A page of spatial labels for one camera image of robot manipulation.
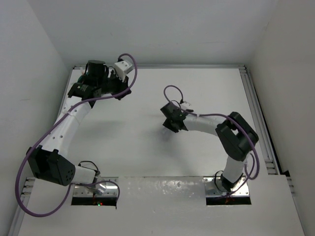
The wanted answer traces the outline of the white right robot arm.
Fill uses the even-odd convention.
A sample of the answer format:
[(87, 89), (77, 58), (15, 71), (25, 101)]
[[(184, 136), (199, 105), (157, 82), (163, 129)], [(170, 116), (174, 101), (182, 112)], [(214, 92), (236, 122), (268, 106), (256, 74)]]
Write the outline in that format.
[(214, 119), (214, 114), (197, 115), (193, 110), (184, 110), (172, 102), (161, 109), (166, 120), (163, 126), (174, 133), (180, 130), (200, 131), (219, 138), (227, 161), (221, 174), (221, 185), (225, 191), (231, 191), (241, 179), (243, 173), (249, 179), (255, 179), (259, 173), (259, 159), (255, 145), (259, 138), (257, 133), (238, 112), (219, 116), (224, 121)]

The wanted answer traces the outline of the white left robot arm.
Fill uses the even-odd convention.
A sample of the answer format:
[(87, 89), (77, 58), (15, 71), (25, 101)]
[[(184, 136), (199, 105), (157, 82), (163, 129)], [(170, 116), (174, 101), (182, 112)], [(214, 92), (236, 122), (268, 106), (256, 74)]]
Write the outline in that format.
[(130, 94), (128, 73), (131, 62), (118, 59), (112, 66), (99, 60), (89, 60), (84, 73), (70, 88), (54, 128), (30, 152), (28, 163), (35, 178), (62, 186), (91, 184), (97, 171), (67, 160), (69, 145), (84, 117), (91, 111), (97, 98), (106, 94), (118, 100)]

